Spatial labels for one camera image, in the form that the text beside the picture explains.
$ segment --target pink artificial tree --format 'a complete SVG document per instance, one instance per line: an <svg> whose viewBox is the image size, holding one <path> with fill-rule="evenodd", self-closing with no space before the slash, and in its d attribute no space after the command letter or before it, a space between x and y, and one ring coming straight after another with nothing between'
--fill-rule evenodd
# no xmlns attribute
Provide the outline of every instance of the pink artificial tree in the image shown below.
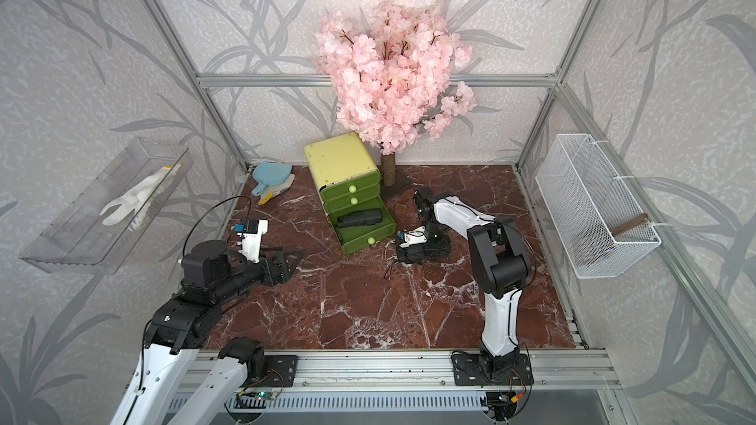
<svg viewBox="0 0 756 425"><path fill-rule="evenodd" d="M451 118L476 105L473 91L450 84L450 63L457 69L470 60L470 47L457 33L447 34L443 0L426 8L380 0L373 29L357 33L341 13L320 21L318 72L328 74L339 97L338 121L381 148L383 184L392 185L395 153L416 142L421 125L436 139Z"/></svg>

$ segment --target gray wall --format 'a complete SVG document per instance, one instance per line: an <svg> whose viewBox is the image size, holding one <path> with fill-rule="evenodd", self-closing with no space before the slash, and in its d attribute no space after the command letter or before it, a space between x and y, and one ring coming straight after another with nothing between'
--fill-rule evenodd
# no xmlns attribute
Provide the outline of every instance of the gray wall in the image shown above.
<svg viewBox="0 0 756 425"><path fill-rule="evenodd" d="M756 11L753 0L608 0L567 77L674 225L717 292L756 337ZM528 158L528 191L557 133L555 107ZM643 423L754 423L756 405L656 253L616 279L578 280L553 228L591 346L611 354Z"/></svg>
<svg viewBox="0 0 756 425"><path fill-rule="evenodd" d="M204 73L313 73L317 21L342 10L361 23L375 0L160 0ZM430 0L406 0L424 5ZM586 0L448 0L449 29L473 47L464 70L545 74L559 64ZM302 148L344 133L331 89L215 89L251 162L304 162ZM480 107L435 142L421 139L400 163L511 163L540 109L540 89L477 89Z"/></svg>
<svg viewBox="0 0 756 425"><path fill-rule="evenodd" d="M0 0L0 56L0 423L106 423L175 290L179 243L238 166L137 0ZM18 260L137 136L195 163L118 273Z"/></svg>

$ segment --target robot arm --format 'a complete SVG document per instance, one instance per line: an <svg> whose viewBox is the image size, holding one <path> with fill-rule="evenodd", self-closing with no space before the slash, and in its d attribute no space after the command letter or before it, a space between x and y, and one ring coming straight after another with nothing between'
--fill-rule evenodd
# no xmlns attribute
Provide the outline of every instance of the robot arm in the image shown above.
<svg viewBox="0 0 756 425"><path fill-rule="evenodd" d="M509 373L519 358L517 306L531 269L523 239L511 219L486 215L449 193L434 195L424 187L414 201L423 226L397 235L397 259L421 263L448 255L450 241L443 235L447 226L467 240L473 278L485 293L479 362L482 373L493 381ZM497 253L496 247L503 249Z"/></svg>
<svg viewBox="0 0 756 425"><path fill-rule="evenodd" d="M243 247L255 261L230 250L221 240L199 243L181 260L182 288L156 310L146 329L142 355L110 425L162 423L178 384L220 320L222 305L256 285L273 286L291 279L303 252L277 251L272 257L260 253L259 237L265 231L257 228L263 225L267 229L267 222L261 222L265 223L247 222L240 230L242 236L249 235L246 229L255 226L256 246ZM239 264L232 266L232 260ZM171 423L209 423L233 390L248 379L262 378L264 364L262 345L233 338L221 350L213 373Z"/></svg>

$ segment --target brown marble surface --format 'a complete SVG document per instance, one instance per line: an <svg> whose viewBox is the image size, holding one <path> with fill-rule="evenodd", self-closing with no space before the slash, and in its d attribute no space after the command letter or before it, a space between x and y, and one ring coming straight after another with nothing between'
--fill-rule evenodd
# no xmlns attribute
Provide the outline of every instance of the brown marble surface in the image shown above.
<svg viewBox="0 0 756 425"><path fill-rule="evenodd" d="M517 337L530 347L573 348L574 343L553 282L535 238L523 195L511 166L400 166L414 188L430 185L452 192L468 205L495 216L510 216L534 249L538 274L519 303ZM249 299L227 312L206 348L220 349L234 336L248 336L270 349L303 348L472 348L484 325L482 292L472 278L467 242L448 231L452 254L422 266L394 264L394 241L383 240L345 256L335 239L306 166L285 193L251 217L269 220L264 246L301 248L306 258L294 277L273 288L253 288ZM247 182L243 194L256 183ZM419 226L414 190L386 206L400 229ZM240 199L231 225L246 214ZM238 240L231 236L231 242Z"/></svg>

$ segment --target yellow drawer top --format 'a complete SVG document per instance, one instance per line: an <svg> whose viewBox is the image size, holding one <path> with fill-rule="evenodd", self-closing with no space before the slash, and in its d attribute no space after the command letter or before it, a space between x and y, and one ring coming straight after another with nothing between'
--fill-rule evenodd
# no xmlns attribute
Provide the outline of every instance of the yellow drawer top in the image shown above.
<svg viewBox="0 0 756 425"><path fill-rule="evenodd" d="M355 132L307 145L305 156L318 190L378 170Z"/></svg>

